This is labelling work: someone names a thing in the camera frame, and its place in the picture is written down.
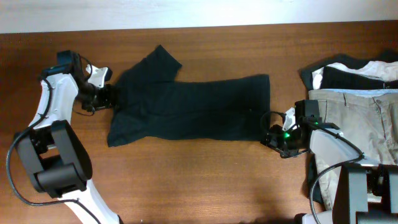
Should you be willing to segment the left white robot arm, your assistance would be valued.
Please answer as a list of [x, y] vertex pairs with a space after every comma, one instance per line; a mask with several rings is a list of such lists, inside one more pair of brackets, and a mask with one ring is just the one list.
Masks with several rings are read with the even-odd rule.
[[[39, 105], [29, 126], [14, 136], [6, 156], [6, 174], [15, 195], [34, 207], [65, 204], [82, 223], [122, 223], [102, 199], [92, 180], [90, 157], [71, 127], [75, 102], [92, 116], [116, 106], [117, 90], [108, 84], [112, 71], [87, 63], [71, 50], [57, 53], [57, 64], [42, 70]], [[11, 176], [16, 151], [31, 184], [48, 202], [31, 202], [17, 190]]]

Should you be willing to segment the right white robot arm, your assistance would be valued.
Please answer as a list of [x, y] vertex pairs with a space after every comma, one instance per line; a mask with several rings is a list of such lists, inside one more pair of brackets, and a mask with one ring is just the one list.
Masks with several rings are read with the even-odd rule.
[[315, 177], [310, 198], [321, 177], [332, 170], [339, 176], [332, 210], [298, 214], [296, 223], [397, 223], [396, 165], [371, 159], [348, 141], [337, 125], [323, 122], [315, 100], [297, 101], [279, 113], [281, 126], [269, 124], [272, 114], [268, 111], [261, 117], [261, 144], [283, 159], [311, 152], [329, 165]]

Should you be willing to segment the dark green t-shirt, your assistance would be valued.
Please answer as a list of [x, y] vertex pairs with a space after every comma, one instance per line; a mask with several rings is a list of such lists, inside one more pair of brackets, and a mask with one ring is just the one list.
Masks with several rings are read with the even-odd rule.
[[266, 74], [214, 82], [178, 82], [182, 64], [159, 45], [121, 74], [107, 137], [110, 147], [145, 137], [258, 141], [270, 110]]

